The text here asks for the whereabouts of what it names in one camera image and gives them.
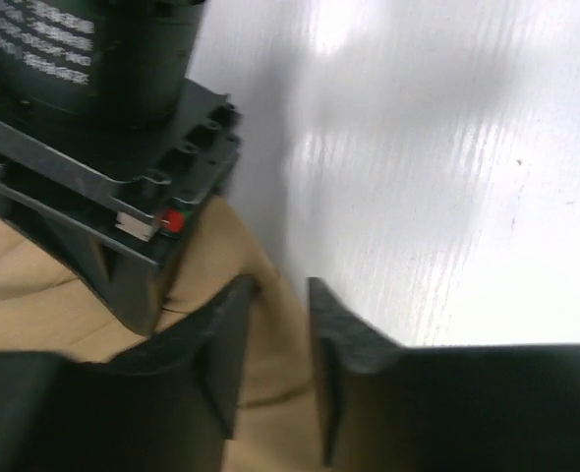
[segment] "black plastic stand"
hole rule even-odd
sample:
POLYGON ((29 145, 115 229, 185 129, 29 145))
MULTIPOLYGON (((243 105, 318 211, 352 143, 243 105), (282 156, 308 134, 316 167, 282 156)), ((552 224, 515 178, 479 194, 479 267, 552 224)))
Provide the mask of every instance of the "black plastic stand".
POLYGON ((107 364, 0 352, 0 472, 220 472, 254 283, 107 364))
POLYGON ((310 283, 326 465, 580 471, 580 346, 408 349, 310 283))
POLYGON ((39 121, 0 90, 0 218, 151 334, 187 238, 237 161, 239 118, 226 96, 185 81, 170 122, 101 134, 39 121))

